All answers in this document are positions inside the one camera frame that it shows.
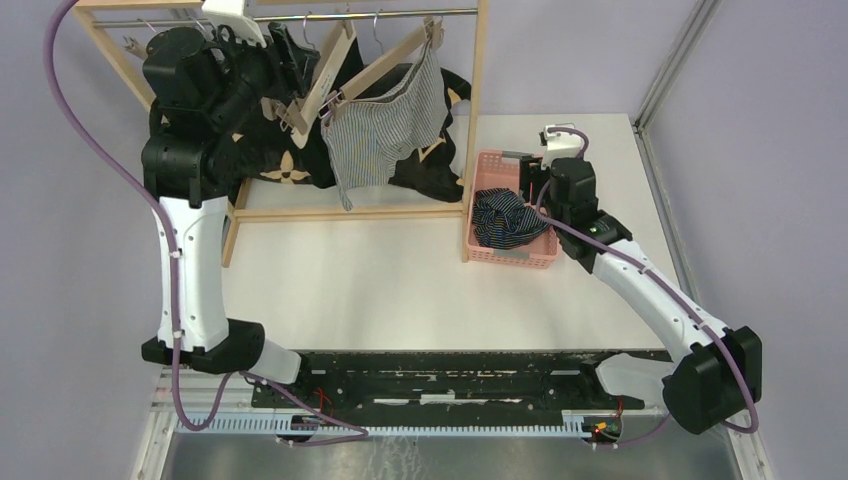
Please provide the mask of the navy striped underwear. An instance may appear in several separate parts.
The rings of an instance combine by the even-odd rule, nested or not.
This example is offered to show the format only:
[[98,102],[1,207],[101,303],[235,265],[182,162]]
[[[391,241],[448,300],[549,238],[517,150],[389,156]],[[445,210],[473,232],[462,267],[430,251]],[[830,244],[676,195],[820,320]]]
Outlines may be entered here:
[[529,245],[549,229],[535,210],[508,188],[476,191],[471,224],[480,246],[500,250]]

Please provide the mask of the black underwear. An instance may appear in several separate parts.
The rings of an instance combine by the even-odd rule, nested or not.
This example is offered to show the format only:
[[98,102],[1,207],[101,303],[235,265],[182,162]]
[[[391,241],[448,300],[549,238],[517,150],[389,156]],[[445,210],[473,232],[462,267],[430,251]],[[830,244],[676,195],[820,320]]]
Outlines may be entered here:
[[[313,88],[318,81],[319,71],[323,68],[326,58],[330,55],[333,45],[327,38],[319,51],[320,56],[317,60],[310,61],[308,64],[309,72],[311,73],[310,87]],[[338,90],[342,85],[352,79],[364,68],[361,52],[359,50],[358,40],[354,40],[351,44],[346,57],[338,69],[338,73],[331,85],[330,92]]]

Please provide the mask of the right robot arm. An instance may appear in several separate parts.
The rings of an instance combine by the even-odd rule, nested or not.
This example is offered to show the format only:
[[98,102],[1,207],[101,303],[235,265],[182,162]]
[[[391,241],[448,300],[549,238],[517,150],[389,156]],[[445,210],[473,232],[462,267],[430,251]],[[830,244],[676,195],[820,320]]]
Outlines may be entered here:
[[664,409],[692,434],[714,426],[753,434],[762,396],[760,337],[733,329],[687,296],[649,260],[632,232],[600,208],[593,166],[583,157],[519,160],[519,192],[550,225],[562,251],[614,291],[661,341],[666,361],[617,353],[589,366],[581,400],[616,396]]

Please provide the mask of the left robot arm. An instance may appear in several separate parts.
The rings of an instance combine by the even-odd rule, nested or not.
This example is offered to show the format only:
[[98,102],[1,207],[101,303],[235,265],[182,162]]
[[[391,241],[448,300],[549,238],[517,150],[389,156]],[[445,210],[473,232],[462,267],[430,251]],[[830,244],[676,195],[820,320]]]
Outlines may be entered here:
[[280,92],[279,56],[267,38],[245,40],[229,25],[209,34],[174,27],[147,51],[142,73],[154,99],[141,163],[160,235],[163,307],[141,356],[213,375],[247,372],[303,406],[315,390],[304,357],[269,340],[260,323],[230,318],[222,287],[224,227],[242,164],[235,134]]

